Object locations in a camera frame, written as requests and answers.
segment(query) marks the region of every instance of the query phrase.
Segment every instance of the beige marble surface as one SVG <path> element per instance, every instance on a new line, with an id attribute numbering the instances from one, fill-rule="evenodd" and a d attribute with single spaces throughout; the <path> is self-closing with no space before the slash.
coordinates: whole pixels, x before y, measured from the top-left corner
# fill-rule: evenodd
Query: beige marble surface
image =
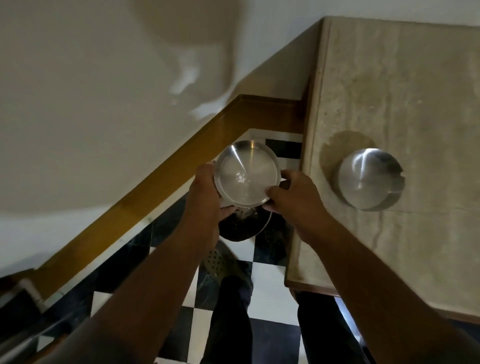
<path id="1" fill-rule="evenodd" d="M 303 170 L 327 209 L 431 306 L 480 316 L 480 30 L 324 21 Z M 327 177 L 377 146 L 405 171 L 401 199 L 356 211 Z M 287 284 L 333 288 L 294 237 Z"/>

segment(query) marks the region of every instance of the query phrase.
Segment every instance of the metal bowl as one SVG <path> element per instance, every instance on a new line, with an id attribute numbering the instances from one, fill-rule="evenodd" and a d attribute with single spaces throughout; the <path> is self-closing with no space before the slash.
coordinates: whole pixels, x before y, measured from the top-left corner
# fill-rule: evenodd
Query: metal bowl
<path id="1" fill-rule="evenodd" d="M 278 186 L 281 175 L 275 153 L 265 144 L 241 140 L 220 153 L 214 172 L 222 204 L 252 208 L 268 201 L 265 188 Z"/>
<path id="2" fill-rule="evenodd" d="M 362 211 L 381 211 L 393 206 L 405 188 L 400 163 L 376 148 L 361 149 L 346 157 L 337 174 L 337 194 Z"/>

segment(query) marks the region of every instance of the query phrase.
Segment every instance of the dark pants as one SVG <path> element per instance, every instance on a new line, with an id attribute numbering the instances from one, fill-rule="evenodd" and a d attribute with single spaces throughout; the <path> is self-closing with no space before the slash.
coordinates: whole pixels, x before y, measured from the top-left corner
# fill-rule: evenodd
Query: dark pants
<path id="1" fill-rule="evenodd" d="M 222 281 L 201 364 L 252 363 L 252 327 L 247 315 L 252 291 L 238 277 Z M 309 364 L 368 363 L 335 302 L 299 292 L 298 319 Z"/>

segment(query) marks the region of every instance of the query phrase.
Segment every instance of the hand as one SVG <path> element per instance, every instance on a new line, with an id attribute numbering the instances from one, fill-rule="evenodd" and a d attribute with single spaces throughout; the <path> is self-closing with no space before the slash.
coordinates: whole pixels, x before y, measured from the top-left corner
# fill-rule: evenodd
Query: hand
<path id="1" fill-rule="evenodd" d="M 266 194 L 271 201 L 264 209 L 281 214 L 304 242 L 311 243 L 323 223 L 336 221 L 325 209 L 310 177 L 296 170 L 283 170 L 282 177 L 290 182 L 290 188 L 269 187 Z"/>
<path id="2" fill-rule="evenodd" d="M 203 164 L 197 168 L 179 224 L 182 229 L 197 232 L 201 237 L 205 237 L 208 250 L 215 247 L 218 241 L 219 221 L 236 210 L 234 206 L 220 208 L 220 195 L 213 182 L 213 172 L 213 164 Z"/>

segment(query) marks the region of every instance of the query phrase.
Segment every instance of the shoe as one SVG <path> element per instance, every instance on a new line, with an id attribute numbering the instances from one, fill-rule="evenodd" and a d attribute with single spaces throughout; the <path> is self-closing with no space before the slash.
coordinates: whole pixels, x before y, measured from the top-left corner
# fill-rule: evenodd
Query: shoe
<path id="1" fill-rule="evenodd" d="M 208 252 L 203 260 L 208 273 L 220 284 L 223 278 L 237 276 L 244 281 L 250 290 L 253 289 L 252 279 L 243 271 L 237 262 L 237 257 L 223 241 L 218 241 L 214 250 Z"/>

